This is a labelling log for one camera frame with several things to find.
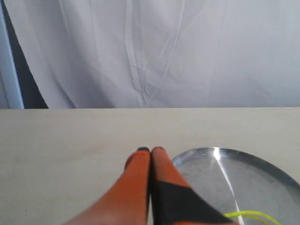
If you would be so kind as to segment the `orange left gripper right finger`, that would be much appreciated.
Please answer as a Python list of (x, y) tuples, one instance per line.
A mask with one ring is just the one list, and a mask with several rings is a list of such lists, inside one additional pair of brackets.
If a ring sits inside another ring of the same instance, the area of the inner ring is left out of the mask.
[(155, 225), (233, 225), (184, 180), (166, 150), (151, 152), (152, 215)]

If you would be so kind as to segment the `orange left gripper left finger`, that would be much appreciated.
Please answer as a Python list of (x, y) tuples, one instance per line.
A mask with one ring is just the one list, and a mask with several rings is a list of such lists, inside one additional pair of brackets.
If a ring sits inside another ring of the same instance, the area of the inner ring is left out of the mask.
[(87, 210), (67, 225), (145, 225), (149, 211), (150, 150), (138, 148), (125, 163), (123, 174)]

